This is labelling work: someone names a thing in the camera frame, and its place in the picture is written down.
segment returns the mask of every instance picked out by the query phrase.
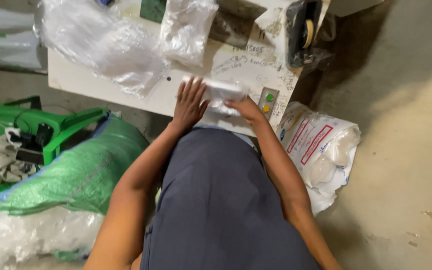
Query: white table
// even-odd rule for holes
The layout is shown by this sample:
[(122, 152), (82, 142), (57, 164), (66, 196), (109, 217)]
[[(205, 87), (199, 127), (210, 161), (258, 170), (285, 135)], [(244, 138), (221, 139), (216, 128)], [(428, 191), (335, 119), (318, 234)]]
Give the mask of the white table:
[[(190, 70), (183, 65), (172, 64), (168, 73), (171, 80), (166, 78), (160, 80), (150, 96), (144, 100), (123, 93), (118, 86), (93, 76), (91, 71), (85, 67), (64, 59), (52, 50), (48, 50), (49, 86), (172, 116), (177, 89), (184, 75), (194, 74), (216, 80), (240, 81), (251, 87), (250, 97), (256, 102), (259, 100), (263, 87), (279, 90), (275, 108), (269, 119), (271, 126), (276, 130), (302, 70), (299, 69), (293, 73), (285, 65), (284, 10), (292, 1), (252, 0), (252, 2), (265, 6), (267, 11), (255, 20), (246, 49), (239, 49), (210, 39), (207, 43), (202, 69)], [(319, 26), (326, 14), (329, 2), (330, 0), (323, 0)], [(139, 17), (133, 19), (143, 23), (154, 33), (159, 33), (160, 24)], [(207, 114), (201, 123), (215, 124), (233, 132), (255, 136), (250, 126), (240, 117), (225, 118)]]

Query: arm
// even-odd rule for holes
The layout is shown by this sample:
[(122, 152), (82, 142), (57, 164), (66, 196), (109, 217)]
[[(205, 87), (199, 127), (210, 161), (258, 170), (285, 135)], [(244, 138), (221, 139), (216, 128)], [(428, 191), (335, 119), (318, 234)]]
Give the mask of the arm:
[(303, 179), (260, 108), (249, 97), (241, 102), (226, 101), (225, 105), (237, 109), (253, 126), (268, 175), (281, 197), (286, 219), (299, 231), (323, 269), (340, 270), (316, 224)]
[(173, 120), (114, 188), (85, 270), (139, 269), (149, 190), (179, 138), (201, 120), (208, 105), (201, 104), (206, 85), (193, 79), (179, 86)]

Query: person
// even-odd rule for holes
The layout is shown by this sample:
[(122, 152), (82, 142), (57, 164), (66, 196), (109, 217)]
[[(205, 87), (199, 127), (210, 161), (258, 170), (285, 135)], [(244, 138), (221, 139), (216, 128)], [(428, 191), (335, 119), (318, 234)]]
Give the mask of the person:
[[(341, 269), (260, 108), (249, 97), (225, 102), (254, 129), (265, 167), (235, 134), (194, 127), (208, 106), (205, 90), (202, 78), (181, 83), (173, 120), (117, 183), (84, 269)], [(161, 194), (145, 226), (160, 176)]]

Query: black tape dispenser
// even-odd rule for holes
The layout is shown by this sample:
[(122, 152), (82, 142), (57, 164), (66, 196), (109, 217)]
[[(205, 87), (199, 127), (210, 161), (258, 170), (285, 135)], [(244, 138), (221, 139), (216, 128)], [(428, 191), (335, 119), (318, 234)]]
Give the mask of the black tape dispenser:
[(286, 66), (289, 70), (313, 62), (311, 47), (315, 40), (322, 0), (300, 0), (286, 9)]

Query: blue stripe on sack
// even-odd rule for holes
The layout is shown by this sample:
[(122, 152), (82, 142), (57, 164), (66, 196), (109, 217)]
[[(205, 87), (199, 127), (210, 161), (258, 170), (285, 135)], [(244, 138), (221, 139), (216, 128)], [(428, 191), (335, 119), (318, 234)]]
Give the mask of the blue stripe on sack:
[[(68, 149), (68, 150), (71, 150), (71, 149), (73, 149), (73, 148), (75, 148), (75, 147), (78, 147), (78, 145), (80, 145), (80, 144), (82, 144), (82, 143), (84, 143), (84, 142), (86, 142), (86, 141), (88, 141), (88, 140), (90, 140), (90, 139), (92, 139), (92, 138), (96, 138), (96, 137), (98, 137), (99, 135), (101, 135), (101, 133), (104, 131), (104, 129), (106, 128), (106, 126), (108, 125), (108, 123), (110, 122), (111, 119), (113, 119), (113, 118), (112, 118), (112, 117), (108, 117), (108, 116), (106, 116), (106, 119), (104, 120), (104, 123), (102, 123), (102, 124), (99, 126), (99, 128), (94, 132), (94, 134), (93, 134), (93, 136), (91, 136), (91, 138), (88, 138), (88, 139), (82, 141), (81, 143), (79, 143), (79, 144), (77, 144), (77, 145), (71, 147), (71, 148)], [(59, 160), (61, 159), (61, 155), (62, 155), (65, 151), (66, 151), (66, 150), (60, 152), (59, 155), (58, 155), (58, 156), (53, 160), (53, 162), (51, 162), (51, 164), (49, 164), (49, 165), (47, 165), (47, 166), (44, 166), (44, 167), (41, 168), (37, 173), (35, 173), (35, 174), (31, 175), (30, 177), (28, 177), (28, 178), (26, 178), (26, 179), (24, 179), (24, 180), (22, 180), (22, 181), (16, 183), (16, 184), (13, 185), (12, 187), (10, 187), (10, 188), (8, 188), (8, 189), (6, 189), (6, 190), (1, 191), (1, 192), (0, 192), (0, 203), (3, 202), (3, 201), (5, 201), (5, 200), (7, 200), (7, 199), (9, 198), (9, 196), (11, 195), (11, 193), (13, 193), (13, 192), (15, 191), (15, 189), (17, 189), (20, 185), (25, 184), (25, 183), (27, 183), (27, 182), (29, 182), (29, 181), (32, 181), (34, 178), (37, 178), (37, 177), (41, 176), (41, 174), (45, 171), (45, 169), (49, 168), (52, 164), (54, 164), (55, 162), (57, 162), (57, 161), (59, 161)]]

